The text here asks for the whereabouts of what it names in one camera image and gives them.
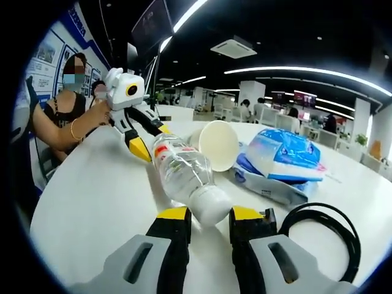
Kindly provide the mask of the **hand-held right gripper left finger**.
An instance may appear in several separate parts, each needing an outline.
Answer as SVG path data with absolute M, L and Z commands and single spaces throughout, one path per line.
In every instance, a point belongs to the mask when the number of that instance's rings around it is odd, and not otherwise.
M 166 209 L 144 235 L 110 254 L 100 274 L 69 287 L 70 293 L 182 293 L 189 263 L 192 213 Z

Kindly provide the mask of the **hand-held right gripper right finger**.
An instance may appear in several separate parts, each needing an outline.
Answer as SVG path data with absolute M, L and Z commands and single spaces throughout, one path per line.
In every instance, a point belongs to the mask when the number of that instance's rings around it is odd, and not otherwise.
M 347 269 L 339 281 L 321 273 L 317 259 L 289 238 L 290 227 L 311 220 L 335 232 L 349 253 Z M 355 293 L 358 272 L 358 234 L 335 218 L 300 205 L 291 210 L 280 228 L 273 209 L 258 212 L 234 206 L 229 214 L 232 262 L 241 293 Z

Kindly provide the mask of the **person's left hand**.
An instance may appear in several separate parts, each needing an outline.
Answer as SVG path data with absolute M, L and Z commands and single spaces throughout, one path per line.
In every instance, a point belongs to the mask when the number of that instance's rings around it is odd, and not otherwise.
M 94 125 L 96 127 L 109 124 L 110 107 L 108 106 L 106 101 L 95 104 L 90 110 L 93 116 Z

